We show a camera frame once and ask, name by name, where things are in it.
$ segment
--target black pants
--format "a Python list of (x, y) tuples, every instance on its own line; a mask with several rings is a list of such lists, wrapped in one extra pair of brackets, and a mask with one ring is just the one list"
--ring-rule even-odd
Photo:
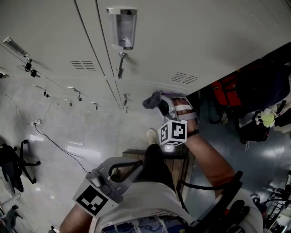
[(164, 164), (164, 154), (158, 144), (150, 145), (145, 153), (144, 167), (135, 182), (163, 183), (175, 191), (172, 174)]

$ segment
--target red bag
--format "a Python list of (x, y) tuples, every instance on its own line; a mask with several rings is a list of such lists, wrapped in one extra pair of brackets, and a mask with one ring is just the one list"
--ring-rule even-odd
[(240, 106), (241, 100), (236, 93), (238, 72), (234, 72), (211, 84), (213, 93), (220, 105), (225, 107)]

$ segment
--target power outlet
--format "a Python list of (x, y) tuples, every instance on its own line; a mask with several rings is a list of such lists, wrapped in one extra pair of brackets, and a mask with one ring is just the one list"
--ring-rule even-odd
[(32, 122), (31, 126), (39, 126), (40, 124), (41, 124), (41, 119), (38, 119), (35, 122)]

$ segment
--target wristband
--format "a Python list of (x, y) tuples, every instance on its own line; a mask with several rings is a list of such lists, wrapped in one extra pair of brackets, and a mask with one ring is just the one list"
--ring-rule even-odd
[(189, 138), (189, 137), (191, 137), (191, 136), (193, 136), (193, 135), (195, 135), (197, 133), (199, 133), (199, 130), (198, 129), (195, 129), (193, 132), (187, 133), (187, 138)]

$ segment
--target plush toy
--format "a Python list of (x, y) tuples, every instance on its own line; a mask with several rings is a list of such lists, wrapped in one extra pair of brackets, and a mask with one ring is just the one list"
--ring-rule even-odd
[(263, 123), (265, 127), (273, 127), (275, 124), (275, 117), (277, 112), (277, 105), (274, 105), (271, 108), (265, 108), (264, 111), (261, 111), (255, 117), (256, 124)]

